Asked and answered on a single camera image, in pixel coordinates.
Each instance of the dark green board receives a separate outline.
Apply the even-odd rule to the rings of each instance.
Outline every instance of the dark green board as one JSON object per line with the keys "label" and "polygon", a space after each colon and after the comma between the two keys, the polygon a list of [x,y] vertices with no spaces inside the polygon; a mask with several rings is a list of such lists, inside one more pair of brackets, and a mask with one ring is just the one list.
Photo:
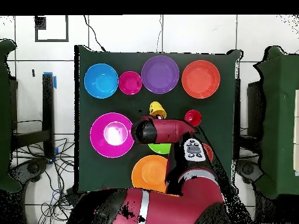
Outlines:
{"label": "dark green board", "polygon": [[265,172],[256,186],[269,198],[299,194],[299,177],[293,169],[295,90],[299,89],[299,55],[287,55],[271,47],[265,61],[257,65],[262,73],[266,98],[263,122],[261,168]]}
{"label": "dark green board", "polygon": [[20,183],[14,180],[8,173],[12,158],[12,114],[9,68],[6,59],[8,54],[15,49],[16,44],[12,40],[0,39],[0,189],[11,193],[18,192],[22,189]]}
{"label": "dark green board", "polygon": [[[136,71],[141,75],[145,62],[156,55],[172,58],[180,70],[176,87],[165,94],[154,94],[144,86],[139,93],[128,96],[117,89],[107,99],[97,99],[88,94],[84,87],[84,76],[94,64],[112,66],[120,76],[125,71]],[[79,46],[79,191],[92,191],[101,187],[132,187],[131,171],[144,156],[155,154],[147,145],[133,145],[124,156],[109,159],[95,151],[90,143],[89,131],[93,122],[102,114],[117,112],[124,114],[131,122],[149,114],[150,103],[158,101],[167,112],[167,118],[184,119],[185,113],[196,109],[202,114],[201,127],[221,160],[227,176],[231,177],[232,132],[235,102],[235,64],[241,52],[229,55],[210,54],[157,54],[94,52]],[[190,97],[182,86],[184,68],[195,60],[212,62],[220,73],[220,86],[209,98]]]}

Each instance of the blue bowl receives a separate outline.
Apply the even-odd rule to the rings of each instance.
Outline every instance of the blue bowl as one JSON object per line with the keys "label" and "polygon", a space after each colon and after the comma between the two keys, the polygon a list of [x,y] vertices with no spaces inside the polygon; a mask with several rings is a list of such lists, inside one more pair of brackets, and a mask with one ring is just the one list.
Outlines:
{"label": "blue bowl", "polygon": [[119,85],[119,76],[108,64],[89,67],[84,77],[86,91],[93,97],[105,99],[113,95]]}

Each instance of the green bowl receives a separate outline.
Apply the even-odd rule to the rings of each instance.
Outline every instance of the green bowl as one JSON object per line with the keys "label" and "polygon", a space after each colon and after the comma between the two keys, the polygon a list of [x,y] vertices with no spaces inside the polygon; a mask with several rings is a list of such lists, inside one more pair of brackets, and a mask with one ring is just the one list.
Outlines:
{"label": "green bowl", "polygon": [[171,143],[160,143],[160,144],[151,143],[148,146],[151,148],[152,151],[160,155],[168,154],[171,149]]}

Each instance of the floor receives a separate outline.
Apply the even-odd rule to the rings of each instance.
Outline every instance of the floor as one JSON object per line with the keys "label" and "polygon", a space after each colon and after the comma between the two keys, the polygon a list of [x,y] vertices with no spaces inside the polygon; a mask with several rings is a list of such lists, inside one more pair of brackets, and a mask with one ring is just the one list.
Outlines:
{"label": "floor", "polygon": [[[39,30],[39,39],[65,39],[65,16],[46,16],[46,30]],[[98,42],[107,51],[161,51],[160,15],[86,16]],[[57,78],[54,89],[55,145],[67,138],[67,146],[74,143],[74,45],[80,44],[100,51],[94,33],[85,24],[84,16],[68,17],[69,42],[35,42],[34,16],[0,16],[0,39],[11,39],[16,51],[8,56],[11,75],[16,76],[18,88],[18,121],[42,119],[43,72]],[[287,53],[299,49],[298,19],[291,15],[164,15],[163,51],[191,53],[226,53],[231,49],[244,52],[239,73],[241,78],[241,127],[248,126],[246,88],[260,79],[253,65],[263,58],[268,46],[280,45]],[[40,130],[40,122],[22,122],[18,132]],[[28,157],[22,150],[14,153],[13,166]],[[74,146],[66,152],[67,160],[74,160]],[[47,166],[51,185],[58,188],[53,164]],[[65,188],[74,183],[72,167],[62,172]],[[251,185],[235,176],[241,201],[254,217],[255,195]],[[30,183],[26,193],[28,224],[38,224],[51,202],[53,191],[44,173],[37,183]],[[65,224],[55,221],[54,224]]]}

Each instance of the small red bowl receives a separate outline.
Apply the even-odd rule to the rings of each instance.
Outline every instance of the small red bowl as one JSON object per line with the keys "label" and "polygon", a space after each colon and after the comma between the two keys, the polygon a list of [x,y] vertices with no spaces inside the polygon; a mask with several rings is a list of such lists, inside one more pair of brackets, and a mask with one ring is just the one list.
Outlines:
{"label": "small red bowl", "polygon": [[190,110],[185,114],[185,120],[192,126],[197,126],[201,122],[201,114],[199,111]]}

